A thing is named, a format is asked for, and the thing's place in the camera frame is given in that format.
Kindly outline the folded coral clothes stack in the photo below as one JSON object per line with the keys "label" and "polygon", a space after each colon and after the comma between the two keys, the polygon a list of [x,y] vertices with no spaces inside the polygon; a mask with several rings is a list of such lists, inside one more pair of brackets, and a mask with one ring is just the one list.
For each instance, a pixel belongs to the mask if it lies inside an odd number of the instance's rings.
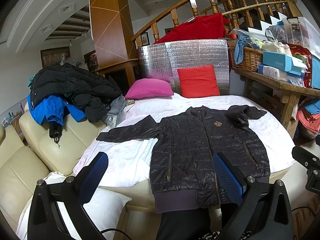
{"label": "folded coral clothes stack", "polygon": [[319,98],[304,102],[297,112],[297,119],[313,134],[319,133]]}

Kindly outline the blue cloth in basket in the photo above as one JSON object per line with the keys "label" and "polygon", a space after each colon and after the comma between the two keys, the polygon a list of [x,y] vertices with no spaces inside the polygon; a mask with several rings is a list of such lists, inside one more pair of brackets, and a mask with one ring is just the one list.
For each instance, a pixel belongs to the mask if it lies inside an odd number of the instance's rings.
{"label": "blue cloth in basket", "polygon": [[234,61],[236,64],[242,63],[244,59],[244,48],[253,48],[260,50],[261,47],[257,40],[247,34],[240,34],[236,40],[236,45],[234,48]]}

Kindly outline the cream leather sofa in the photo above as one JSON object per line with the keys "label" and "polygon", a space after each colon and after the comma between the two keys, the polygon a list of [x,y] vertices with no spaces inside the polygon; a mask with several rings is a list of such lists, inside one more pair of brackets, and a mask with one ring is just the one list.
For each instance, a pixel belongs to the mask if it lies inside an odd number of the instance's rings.
{"label": "cream leather sofa", "polygon": [[[70,115],[65,119],[61,146],[49,137],[48,128],[39,125],[26,111],[19,124],[28,146],[22,142],[13,126],[1,128],[1,212],[13,231],[18,228],[21,214],[30,203],[38,179],[50,172],[58,178],[70,175],[85,149],[105,128],[100,121],[76,122]],[[150,183],[145,180],[133,187],[101,187],[116,206],[120,196],[130,197],[119,219],[110,213],[102,219],[98,210],[89,203],[89,214],[101,228],[109,228],[117,222],[133,239],[155,239],[160,217],[154,213],[154,201]]]}

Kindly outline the large red cushion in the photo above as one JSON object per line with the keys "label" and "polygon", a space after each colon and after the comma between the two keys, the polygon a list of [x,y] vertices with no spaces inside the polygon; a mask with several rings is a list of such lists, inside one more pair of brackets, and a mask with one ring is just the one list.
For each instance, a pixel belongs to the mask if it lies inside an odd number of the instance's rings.
{"label": "large red cushion", "polygon": [[224,38],[227,35],[225,24],[230,24],[230,21],[221,13],[198,16],[190,22],[185,22],[175,27],[167,35],[154,42],[154,44]]}

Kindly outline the wicker basket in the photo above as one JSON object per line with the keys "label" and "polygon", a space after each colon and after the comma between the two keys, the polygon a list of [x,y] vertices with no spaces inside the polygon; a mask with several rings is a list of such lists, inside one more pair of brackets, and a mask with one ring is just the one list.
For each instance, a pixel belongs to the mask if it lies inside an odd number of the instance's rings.
{"label": "wicker basket", "polygon": [[236,64],[236,62],[234,61],[234,49],[235,47],[228,48],[228,52],[231,58],[231,66],[233,69],[243,69],[249,72],[258,71],[258,63],[262,62],[262,51],[245,47],[243,61],[240,64]]}

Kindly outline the wooden side table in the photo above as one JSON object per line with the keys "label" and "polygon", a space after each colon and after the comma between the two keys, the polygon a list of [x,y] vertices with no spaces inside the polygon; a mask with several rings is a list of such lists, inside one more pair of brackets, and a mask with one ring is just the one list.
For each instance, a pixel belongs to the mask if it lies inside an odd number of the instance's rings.
{"label": "wooden side table", "polygon": [[235,72],[245,82],[244,96],[271,112],[291,137],[294,137],[298,126],[298,121],[294,120],[292,113],[300,98],[319,98],[317,89],[295,86],[243,69],[236,69]]}

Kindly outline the white bed sheet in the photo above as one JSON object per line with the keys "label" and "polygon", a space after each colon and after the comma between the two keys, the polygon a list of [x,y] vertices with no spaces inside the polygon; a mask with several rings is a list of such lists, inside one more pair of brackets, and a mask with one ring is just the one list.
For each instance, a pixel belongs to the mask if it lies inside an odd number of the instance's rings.
{"label": "white bed sheet", "polygon": [[[148,115],[156,122],[160,122],[161,118],[183,113],[189,107],[206,106],[211,109],[227,110],[232,105],[262,108],[255,102],[237,95],[188,99],[174,94],[168,98],[137,100],[131,106],[125,107],[126,119],[120,126],[133,125]],[[286,170],[293,165],[295,162],[291,154],[294,147],[293,140],[271,113],[266,113],[259,120],[249,121],[249,127],[264,144],[272,173]],[[130,140],[122,143],[94,140],[73,168],[73,173],[78,174],[99,152],[104,152],[108,156],[108,168],[100,185],[132,187],[149,178],[151,152],[156,142],[157,139]]]}

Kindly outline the grey garment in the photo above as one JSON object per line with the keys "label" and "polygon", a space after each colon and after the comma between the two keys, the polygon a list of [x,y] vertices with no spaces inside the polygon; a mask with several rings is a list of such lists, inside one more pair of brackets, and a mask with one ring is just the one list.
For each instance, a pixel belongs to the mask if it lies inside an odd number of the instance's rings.
{"label": "grey garment", "polygon": [[123,122],[126,118],[124,108],[127,104],[123,95],[114,99],[110,105],[106,106],[107,113],[102,117],[107,127],[112,129]]}

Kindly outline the pink pillow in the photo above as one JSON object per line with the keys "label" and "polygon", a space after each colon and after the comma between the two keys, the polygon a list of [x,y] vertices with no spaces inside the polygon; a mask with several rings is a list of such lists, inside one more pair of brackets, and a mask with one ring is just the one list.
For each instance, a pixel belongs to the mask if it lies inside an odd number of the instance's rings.
{"label": "pink pillow", "polygon": [[140,79],[133,83],[125,95],[126,99],[144,99],[172,96],[171,85],[160,79]]}

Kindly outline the black quilted jacket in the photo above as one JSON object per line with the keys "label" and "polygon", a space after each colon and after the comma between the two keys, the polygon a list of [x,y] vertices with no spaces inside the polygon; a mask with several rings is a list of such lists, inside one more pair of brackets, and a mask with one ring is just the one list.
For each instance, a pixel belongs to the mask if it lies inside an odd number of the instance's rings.
{"label": "black quilted jacket", "polygon": [[264,110],[248,105],[227,110],[190,107],[156,122],[147,116],[134,125],[100,133],[99,141],[156,139],[149,180],[157,213],[192,210],[229,202],[213,169],[213,156],[222,153],[244,175],[260,182],[271,171],[262,141],[249,127]]}

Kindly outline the black puffer coat pile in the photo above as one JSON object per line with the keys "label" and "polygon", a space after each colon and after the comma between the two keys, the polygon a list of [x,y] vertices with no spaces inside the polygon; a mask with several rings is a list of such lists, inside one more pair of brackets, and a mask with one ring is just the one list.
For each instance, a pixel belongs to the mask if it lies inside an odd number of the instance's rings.
{"label": "black puffer coat pile", "polygon": [[31,101],[38,105],[51,95],[82,110],[89,122],[98,122],[107,113],[105,106],[121,96],[112,78],[104,78],[71,64],[55,64],[40,70],[29,81]]}

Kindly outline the light blue cardboard box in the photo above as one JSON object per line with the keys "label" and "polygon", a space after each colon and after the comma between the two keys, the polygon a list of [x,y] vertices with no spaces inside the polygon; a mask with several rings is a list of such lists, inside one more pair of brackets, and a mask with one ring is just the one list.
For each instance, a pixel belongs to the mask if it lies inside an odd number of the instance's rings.
{"label": "light blue cardboard box", "polygon": [[302,60],[282,53],[264,51],[262,59],[264,65],[278,68],[279,70],[295,75],[300,75],[302,72],[308,70]]}

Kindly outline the wooden stair railing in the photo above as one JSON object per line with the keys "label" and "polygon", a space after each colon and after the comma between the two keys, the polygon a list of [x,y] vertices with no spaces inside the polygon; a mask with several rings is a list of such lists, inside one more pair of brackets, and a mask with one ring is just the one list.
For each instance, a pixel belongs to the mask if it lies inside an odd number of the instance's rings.
{"label": "wooden stair railing", "polygon": [[220,12],[230,21],[225,24],[225,28],[232,30],[239,27],[255,28],[258,23],[270,22],[272,18],[280,18],[281,15],[300,17],[302,13],[296,2],[297,0],[181,0],[145,24],[131,40],[141,47],[144,45],[143,38],[150,32],[154,41],[158,41],[162,37],[158,25],[163,19],[171,19],[174,27],[183,23],[178,16],[180,8],[190,10],[188,21]]}

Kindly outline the clear plastic storage box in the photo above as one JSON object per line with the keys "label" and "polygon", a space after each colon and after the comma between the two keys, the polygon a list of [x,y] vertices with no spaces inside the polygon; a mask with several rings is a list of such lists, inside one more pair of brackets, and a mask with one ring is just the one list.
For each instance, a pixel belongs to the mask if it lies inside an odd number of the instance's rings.
{"label": "clear plastic storage box", "polygon": [[319,31],[305,17],[282,19],[287,42],[300,45],[319,55]]}

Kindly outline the blue jacket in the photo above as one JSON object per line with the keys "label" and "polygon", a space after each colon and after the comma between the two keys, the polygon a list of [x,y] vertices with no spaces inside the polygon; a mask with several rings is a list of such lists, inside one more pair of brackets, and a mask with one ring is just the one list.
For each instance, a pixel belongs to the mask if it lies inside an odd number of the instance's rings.
{"label": "blue jacket", "polygon": [[43,99],[38,105],[27,96],[29,112],[33,119],[40,125],[46,122],[56,122],[64,126],[64,117],[70,114],[76,122],[86,118],[85,113],[73,104],[67,103],[59,96],[51,95]]}

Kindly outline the red square cushion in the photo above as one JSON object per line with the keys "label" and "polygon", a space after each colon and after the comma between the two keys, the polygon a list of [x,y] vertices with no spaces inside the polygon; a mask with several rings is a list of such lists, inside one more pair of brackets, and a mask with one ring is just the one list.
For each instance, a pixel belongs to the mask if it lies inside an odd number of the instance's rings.
{"label": "red square cushion", "polygon": [[185,98],[220,96],[213,65],[177,70],[181,95]]}

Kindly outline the silver foil insulation panel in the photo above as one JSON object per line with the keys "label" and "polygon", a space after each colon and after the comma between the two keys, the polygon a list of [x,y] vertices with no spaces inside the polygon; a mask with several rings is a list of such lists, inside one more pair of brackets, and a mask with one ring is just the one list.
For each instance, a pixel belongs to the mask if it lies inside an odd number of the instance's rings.
{"label": "silver foil insulation panel", "polygon": [[175,93],[181,94],[178,69],[210,64],[220,94],[229,94],[228,44],[224,39],[158,43],[140,47],[138,54],[142,77],[167,81]]}

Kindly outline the white towel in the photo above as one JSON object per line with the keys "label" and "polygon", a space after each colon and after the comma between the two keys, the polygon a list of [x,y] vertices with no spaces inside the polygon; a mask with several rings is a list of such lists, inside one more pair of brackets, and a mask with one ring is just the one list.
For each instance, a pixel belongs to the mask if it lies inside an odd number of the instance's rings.
{"label": "white towel", "polygon": [[[54,184],[63,182],[65,178],[66,177],[59,172],[50,172],[50,174],[44,178],[44,181],[47,184]],[[19,239],[28,239],[27,227],[31,201],[32,197],[25,205],[18,221],[16,235]],[[100,231],[111,228],[123,230],[125,226],[125,205],[129,201],[131,201],[130,197],[106,189],[97,188],[91,201],[84,204],[84,209]],[[68,215],[65,205],[62,202],[57,203],[68,232],[74,239],[81,239]],[[103,236],[106,239],[127,239],[122,233],[115,231],[103,233]]]}

